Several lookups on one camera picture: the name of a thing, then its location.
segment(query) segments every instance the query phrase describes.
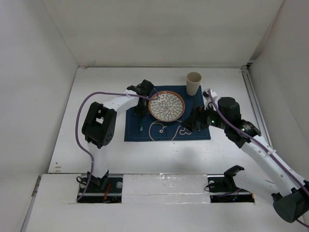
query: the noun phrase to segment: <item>plate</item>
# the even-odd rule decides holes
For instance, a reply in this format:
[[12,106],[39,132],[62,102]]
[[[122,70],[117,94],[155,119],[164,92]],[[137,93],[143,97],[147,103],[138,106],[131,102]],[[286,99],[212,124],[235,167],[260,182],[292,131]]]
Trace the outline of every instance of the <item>plate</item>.
[[156,119],[163,122],[172,122],[184,113],[184,101],[181,96],[172,91],[158,92],[159,99],[149,101],[149,112]]

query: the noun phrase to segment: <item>floral pattern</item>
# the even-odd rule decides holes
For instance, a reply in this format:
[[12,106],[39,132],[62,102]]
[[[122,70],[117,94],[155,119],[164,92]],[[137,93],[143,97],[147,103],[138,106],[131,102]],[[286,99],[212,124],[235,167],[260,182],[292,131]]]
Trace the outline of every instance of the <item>floral pattern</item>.
[[171,91],[159,92],[159,99],[149,102],[151,114],[160,121],[175,121],[184,112],[184,102],[180,98]]

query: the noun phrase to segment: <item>white enclosure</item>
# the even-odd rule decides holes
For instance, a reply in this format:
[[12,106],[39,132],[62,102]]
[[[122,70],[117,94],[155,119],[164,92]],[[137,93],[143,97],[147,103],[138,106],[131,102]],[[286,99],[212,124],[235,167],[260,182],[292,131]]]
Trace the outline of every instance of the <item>white enclosure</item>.
[[[104,91],[102,83],[107,81],[105,87],[111,92],[123,91],[127,85],[147,78],[156,85],[181,85],[185,73],[198,66],[203,74],[202,87],[211,85],[220,96],[238,98],[243,116],[259,127],[265,121],[278,154],[309,179],[308,11],[307,0],[0,0],[0,232],[21,230],[36,193],[35,183],[42,174],[43,187],[38,189],[41,195],[32,201],[33,214],[30,208],[23,231],[29,219],[28,232],[43,231],[49,217],[59,226],[58,231],[74,229],[62,217],[73,211],[76,215],[89,213],[88,206],[71,204],[77,188],[71,180],[85,173],[90,164],[71,137],[72,122],[83,97],[95,90]],[[242,79],[240,69],[250,58],[257,58],[249,68],[252,86],[250,79]],[[145,67],[120,71],[111,67],[84,70],[78,66]],[[153,68],[156,66],[186,68],[167,71]],[[259,106],[264,118],[259,116]],[[109,161],[114,173],[221,173],[240,163],[267,178],[236,147],[229,150],[232,143],[223,142],[226,138],[217,129],[211,129],[213,138],[206,146],[193,141],[194,150],[186,142],[166,142],[166,151],[161,151],[159,157],[152,151],[150,158],[136,152],[138,146],[144,149],[146,145],[123,142],[124,116],[119,117],[116,130],[116,141],[129,155],[116,156],[121,146],[111,143]],[[178,155],[178,150],[182,154],[193,151],[195,159]],[[160,165],[165,156],[168,159]],[[56,162],[63,162],[63,167]],[[48,192],[49,186],[54,186],[55,192]],[[305,230],[295,224],[285,226],[271,206],[260,200],[256,205],[207,205],[156,206],[154,217],[162,219],[162,210],[177,216],[166,220],[165,228],[152,229],[203,231],[205,223],[216,221],[218,214],[238,209],[248,212],[241,214],[248,217],[248,224],[240,222],[242,231],[252,226],[256,229],[263,222],[264,231]],[[109,216],[102,205],[92,207],[104,213],[107,221],[118,215],[117,207]],[[139,220],[147,222],[147,214],[151,214],[145,205],[121,207],[125,208],[122,224],[127,228],[135,228]],[[127,213],[133,208],[135,214],[142,215],[140,218]],[[191,212],[189,220],[182,219],[186,218],[184,210]],[[309,216],[304,218],[309,223]],[[218,230],[227,230],[224,221],[220,223]],[[91,225],[94,230],[102,229],[100,223]]]

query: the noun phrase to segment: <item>metal strip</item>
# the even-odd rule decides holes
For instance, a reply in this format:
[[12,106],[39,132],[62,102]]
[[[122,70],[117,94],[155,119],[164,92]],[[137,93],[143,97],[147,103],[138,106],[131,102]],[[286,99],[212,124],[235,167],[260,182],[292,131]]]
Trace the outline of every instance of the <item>metal strip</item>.
[[246,89],[247,89],[247,92],[248,92],[248,96],[249,96],[249,99],[250,99],[250,102],[251,102],[251,106],[252,106],[252,109],[253,109],[253,112],[254,112],[254,116],[255,116],[257,124],[258,124],[257,126],[258,126],[259,130],[261,131],[262,135],[264,136],[264,138],[266,139],[267,143],[272,148],[273,146],[272,146],[272,143],[271,143],[271,139],[270,139],[267,127],[266,127],[266,123],[265,123],[265,120],[264,120],[264,117],[263,117],[263,114],[262,114],[262,111],[261,111],[261,107],[260,107],[260,104],[258,102],[256,93],[255,93],[255,90],[254,90],[253,83],[252,83],[252,80],[250,78],[250,74],[249,74],[249,71],[247,69],[247,66],[245,66],[245,65],[242,66],[240,70],[241,70],[242,77],[243,77],[243,80],[244,80],[244,83],[245,83],[245,86],[246,86]]

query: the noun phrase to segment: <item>patterned plate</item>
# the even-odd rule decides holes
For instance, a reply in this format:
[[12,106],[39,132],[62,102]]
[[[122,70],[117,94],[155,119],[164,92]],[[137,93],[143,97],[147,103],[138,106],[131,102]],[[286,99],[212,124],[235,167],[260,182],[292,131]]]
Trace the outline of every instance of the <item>patterned plate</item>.
[[159,99],[149,101],[148,108],[152,116],[163,122],[172,122],[184,113],[184,101],[172,91],[159,92]]

